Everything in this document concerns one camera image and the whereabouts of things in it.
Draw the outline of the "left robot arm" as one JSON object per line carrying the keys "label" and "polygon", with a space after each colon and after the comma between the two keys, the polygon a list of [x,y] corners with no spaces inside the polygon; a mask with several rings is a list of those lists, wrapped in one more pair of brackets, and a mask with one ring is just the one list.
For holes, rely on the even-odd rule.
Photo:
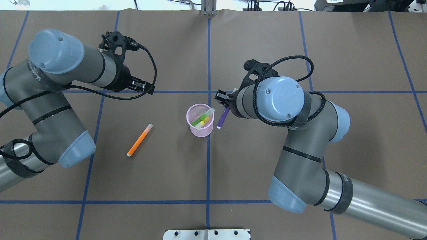
{"label": "left robot arm", "polygon": [[7,108],[22,109],[36,132],[13,139],[1,146],[1,191],[33,178],[49,166],[71,167],[90,157],[96,145],[89,131],[65,98],[63,91],[81,89],[106,98],[104,94],[74,81],[108,91],[130,89],[139,92],[134,99],[153,94],[152,83],[131,75],[124,64],[127,51],[149,50],[120,32],[101,35],[98,49],[86,46],[77,37],[57,29],[43,29],[30,42],[28,58],[1,74],[1,102]]}

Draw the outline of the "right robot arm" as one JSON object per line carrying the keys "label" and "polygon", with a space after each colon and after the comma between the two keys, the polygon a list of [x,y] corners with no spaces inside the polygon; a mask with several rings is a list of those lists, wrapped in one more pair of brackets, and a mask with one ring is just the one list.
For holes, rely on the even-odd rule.
{"label": "right robot arm", "polygon": [[232,94],[218,90],[215,99],[239,118],[286,124],[288,133],[268,191],[276,206],[294,213],[319,206],[410,239],[426,239],[426,203],[322,167],[327,145],[342,140],[350,127],[345,109],[285,76],[244,84]]}

